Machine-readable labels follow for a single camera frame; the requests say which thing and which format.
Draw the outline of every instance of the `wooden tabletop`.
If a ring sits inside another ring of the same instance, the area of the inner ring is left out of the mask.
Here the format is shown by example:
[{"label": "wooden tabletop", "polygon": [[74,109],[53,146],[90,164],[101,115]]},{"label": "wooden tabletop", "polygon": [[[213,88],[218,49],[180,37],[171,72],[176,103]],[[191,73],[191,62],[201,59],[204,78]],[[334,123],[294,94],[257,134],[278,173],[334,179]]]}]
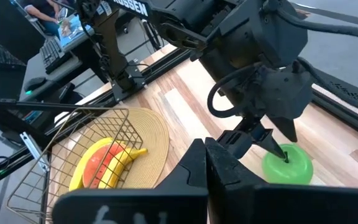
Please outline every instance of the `wooden tabletop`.
[{"label": "wooden tabletop", "polygon": [[[175,49],[173,46],[168,45],[143,62],[154,63],[173,49]],[[198,61],[187,60],[149,84],[136,96],[117,105],[126,108],[149,108],[166,120],[171,147],[159,182],[176,166],[194,138],[204,139],[212,136],[216,139],[225,129],[233,129],[241,120],[234,116],[216,118],[209,113],[206,99],[213,85],[213,79]],[[344,103],[320,87],[313,86],[313,88],[358,112],[357,108]],[[110,84],[106,84],[78,104],[86,103],[110,89]],[[226,97],[219,96],[215,96],[214,106],[218,110],[232,107]],[[264,117],[262,123],[266,128],[275,129],[273,136],[278,143],[289,143],[289,140],[268,118]],[[358,132],[356,130],[312,103],[295,120],[295,126],[298,135],[297,144],[313,161],[314,176],[311,184],[358,187]],[[261,159],[265,153],[263,149],[253,146],[240,161],[264,178]]]}]

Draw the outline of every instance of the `yellow banana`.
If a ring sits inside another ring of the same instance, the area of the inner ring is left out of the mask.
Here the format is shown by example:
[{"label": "yellow banana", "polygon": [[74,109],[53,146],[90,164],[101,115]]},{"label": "yellow banana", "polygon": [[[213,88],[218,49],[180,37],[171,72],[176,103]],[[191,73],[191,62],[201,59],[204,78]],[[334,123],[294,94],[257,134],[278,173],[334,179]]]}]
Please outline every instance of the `yellow banana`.
[{"label": "yellow banana", "polygon": [[103,174],[101,182],[99,183],[100,189],[116,187],[119,176],[121,175],[124,166],[128,165],[138,156],[146,154],[147,149],[131,149],[127,148],[125,151],[118,153],[113,159],[111,159],[108,169]]},{"label": "yellow banana", "polygon": [[68,190],[76,190],[83,188],[84,185],[82,183],[82,174],[84,172],[87,161],[92,157],[92,155],[101,147],[111,144],[114,141],[113,138],[104,138],[95,142],[89,149],[83,154],[82,158],[77,164],[77,167],[74,170],[73,177],[71,178],[70,185],[68,186]]}]

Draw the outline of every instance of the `computer mouse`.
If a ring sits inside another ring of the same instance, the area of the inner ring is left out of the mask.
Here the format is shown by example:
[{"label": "computer mouse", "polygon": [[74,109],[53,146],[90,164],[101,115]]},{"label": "computer mouse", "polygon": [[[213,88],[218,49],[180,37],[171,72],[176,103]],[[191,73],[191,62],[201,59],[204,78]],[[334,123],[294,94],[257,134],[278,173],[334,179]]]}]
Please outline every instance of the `computer mouse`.
[{"label": "computer mouse", "polygon": [[47,81],[44,77],[32,78],[28,81],[23,89],[24,91],[33,91],[36,90],[38,87],[42,86]]}]

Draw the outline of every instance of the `green ring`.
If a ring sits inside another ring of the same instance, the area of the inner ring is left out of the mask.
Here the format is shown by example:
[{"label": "green ring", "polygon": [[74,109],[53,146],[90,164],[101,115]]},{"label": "green ring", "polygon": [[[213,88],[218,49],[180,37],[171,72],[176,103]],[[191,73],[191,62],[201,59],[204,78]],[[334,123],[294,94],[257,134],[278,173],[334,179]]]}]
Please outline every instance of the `green ring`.
[{"label": "green ring", "polygon": [[295,144],[281,144],[288,153],[289,163],[267,153],[262,160],[266,181],[274,184],[309,184],[313,176],[313,165],[307,153]]}]

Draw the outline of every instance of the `metal wire basket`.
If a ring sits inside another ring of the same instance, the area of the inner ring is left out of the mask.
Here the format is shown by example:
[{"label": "metal wire basket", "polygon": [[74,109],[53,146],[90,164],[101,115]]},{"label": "metal wire basket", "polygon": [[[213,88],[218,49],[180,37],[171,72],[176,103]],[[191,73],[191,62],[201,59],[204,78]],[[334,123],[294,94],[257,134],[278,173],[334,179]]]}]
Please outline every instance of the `metal wire basket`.
[{"label": "metal wire basket", "polygon": [[72,112],[69,119],[75,119],[78,113],[86,116],[61,126],[7,201],[10,210],[31,223],[52,223],[53,206],[69,192],[70,182],[78,180],[76,174],[82,176],[81,158],[89,157],[92,153],[86,152],[92,147],[99,144],[98,152],[102,148],[105,152],[100,152],[102,159],[93,158],[90,166],[94,169],[87,173],[91,176],[89,184],[84,186],[83,180],[79,188],[121,188],[131,169],[131,152],[142,147],[143,140],[129,122],[127,109],[82,108]]}]

